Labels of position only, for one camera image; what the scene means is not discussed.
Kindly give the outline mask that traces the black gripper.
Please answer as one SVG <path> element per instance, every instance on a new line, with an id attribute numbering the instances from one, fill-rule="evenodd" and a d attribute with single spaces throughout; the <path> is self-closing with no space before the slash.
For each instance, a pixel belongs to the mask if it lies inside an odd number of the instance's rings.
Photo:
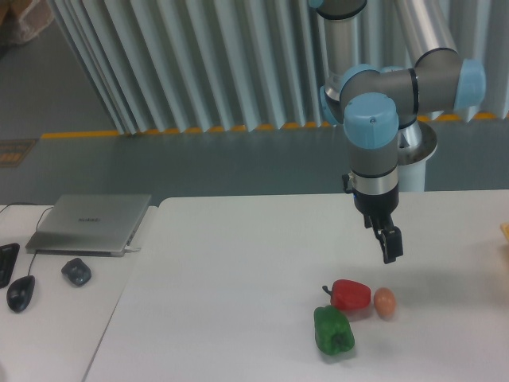
<path id="1" fill-rule="evenodd" d="M 379 195 L 369 195 L 358 190 L 353 192 L 354 204 L 364 217 L 365 228 L 372 228 L 383 253 L 385 264 L 393 263 L 403 255 L 402 233 L 390 215 L 397 208 L 398 190 Z"/>

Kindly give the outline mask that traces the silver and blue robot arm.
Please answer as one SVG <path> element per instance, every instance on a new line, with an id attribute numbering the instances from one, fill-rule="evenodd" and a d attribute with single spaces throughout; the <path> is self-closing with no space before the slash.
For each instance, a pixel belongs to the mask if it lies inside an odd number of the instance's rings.
<path id="1" fill-rule="evenodd" d="M 384 263 L 403 254 L 402 233 L 392 212 L 398 206 L 400 132 L 417 125 L 419 113 L 460 110 L 482 103 L 484 66 L 461 59 L 435 1 L 397 1 L 412 67 L 382 72 L 369 64 L 351 66 L 351 35 L 365 1 L 311 1 L 324 21 L 329 75 L 320 90 L 321 109 L 347 138 L 350 172 L 344 192 L 353 196 L 365 228 L 373 230 Z"/>

